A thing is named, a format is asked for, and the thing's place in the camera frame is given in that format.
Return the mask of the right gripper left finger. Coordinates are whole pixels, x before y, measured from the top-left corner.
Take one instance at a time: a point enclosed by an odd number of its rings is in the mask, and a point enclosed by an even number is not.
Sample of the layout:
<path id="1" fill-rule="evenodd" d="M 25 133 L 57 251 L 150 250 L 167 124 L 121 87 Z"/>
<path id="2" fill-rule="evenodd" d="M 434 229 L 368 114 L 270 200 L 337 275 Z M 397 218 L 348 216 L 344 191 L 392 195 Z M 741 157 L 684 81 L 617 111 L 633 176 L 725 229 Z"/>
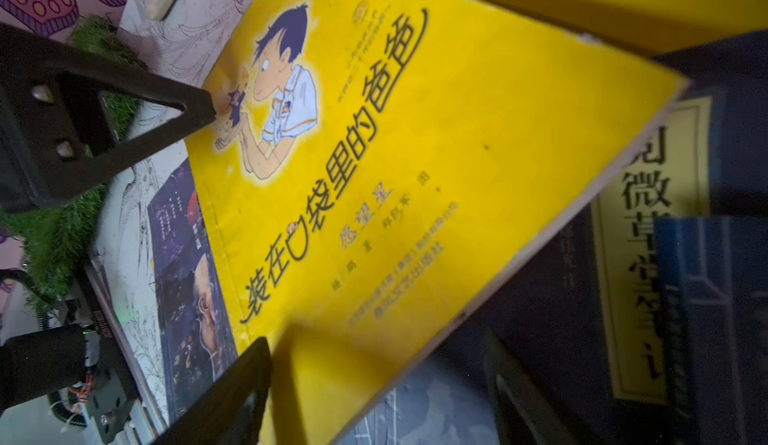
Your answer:
<path id="1" fill-rule="evenodd" d="M 266 338 L 255 340 L 156 444 L 257 444 L 271 385 Z"/>

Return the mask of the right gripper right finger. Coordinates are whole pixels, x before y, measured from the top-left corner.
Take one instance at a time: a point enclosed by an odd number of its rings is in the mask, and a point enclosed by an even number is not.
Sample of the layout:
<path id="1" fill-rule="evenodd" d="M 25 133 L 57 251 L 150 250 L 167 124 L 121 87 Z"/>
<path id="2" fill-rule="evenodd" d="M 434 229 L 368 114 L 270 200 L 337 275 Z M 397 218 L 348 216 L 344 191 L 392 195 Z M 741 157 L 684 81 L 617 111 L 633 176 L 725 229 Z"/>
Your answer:
<path id="1" fill-rule="evenodd" d="M 578 444 L 565 417 L 509 348 L 490 330 L 483 343 L 483 367 L 499 442 Z"/>

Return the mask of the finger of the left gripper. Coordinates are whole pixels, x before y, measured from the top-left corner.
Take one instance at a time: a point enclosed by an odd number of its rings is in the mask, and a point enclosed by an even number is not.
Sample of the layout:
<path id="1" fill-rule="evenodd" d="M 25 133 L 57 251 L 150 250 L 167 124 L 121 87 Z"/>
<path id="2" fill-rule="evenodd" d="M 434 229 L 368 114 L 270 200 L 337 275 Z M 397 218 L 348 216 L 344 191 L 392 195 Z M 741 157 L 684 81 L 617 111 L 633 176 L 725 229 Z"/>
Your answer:
<path id="1" fill-rule="evenodd" d="M 179 111 L 122 141 L 103 102 L 116 94 Z M 108 181 L 215 120 L 210 94 L 1 27 L 1 209 L 42 208 Z"/>

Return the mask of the dark purple portrait book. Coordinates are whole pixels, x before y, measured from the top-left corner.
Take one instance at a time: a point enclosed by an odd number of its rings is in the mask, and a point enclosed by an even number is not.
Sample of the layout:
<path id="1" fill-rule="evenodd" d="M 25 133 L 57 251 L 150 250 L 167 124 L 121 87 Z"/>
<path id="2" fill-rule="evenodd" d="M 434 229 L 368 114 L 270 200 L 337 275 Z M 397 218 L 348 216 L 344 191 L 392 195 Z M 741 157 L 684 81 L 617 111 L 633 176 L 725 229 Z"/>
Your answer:
<path id="1" fill-rule="evenodd" d="M 238 353 L 188 161 L 160 187 L 148 215 L 167 410 L 175 422 Z"/>

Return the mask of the yellow cartoon boy book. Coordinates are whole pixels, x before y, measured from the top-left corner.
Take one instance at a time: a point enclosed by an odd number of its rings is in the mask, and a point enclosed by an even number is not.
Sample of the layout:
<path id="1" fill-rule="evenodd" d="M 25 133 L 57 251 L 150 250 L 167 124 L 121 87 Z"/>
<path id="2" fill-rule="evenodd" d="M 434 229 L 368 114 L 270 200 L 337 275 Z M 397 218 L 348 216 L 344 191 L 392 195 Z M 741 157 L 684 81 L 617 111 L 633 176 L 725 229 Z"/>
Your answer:
<path id="1" fill-rule="evenodd" d="M 186 147 L 261 440 L 327 444 L 645 146 L 680 74 L 480 0 L 254 0 Z"/>

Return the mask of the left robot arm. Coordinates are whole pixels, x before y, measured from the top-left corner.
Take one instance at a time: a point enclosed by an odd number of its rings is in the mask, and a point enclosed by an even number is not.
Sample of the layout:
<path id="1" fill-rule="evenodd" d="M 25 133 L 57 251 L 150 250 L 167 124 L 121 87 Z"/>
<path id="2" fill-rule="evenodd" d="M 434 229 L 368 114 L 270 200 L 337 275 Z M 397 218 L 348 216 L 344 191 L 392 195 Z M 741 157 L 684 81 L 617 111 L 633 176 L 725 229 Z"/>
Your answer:
<path id="1" fill-rule="evenodd" d="M 121 141 L 107 94 L 180 112 Z M 209 92 L 1 24 L 1 211 L 52 210 L 213 122 Z M 86 329 L 67 325 L 1 346 L 1 416 L 88 380 Z"/>

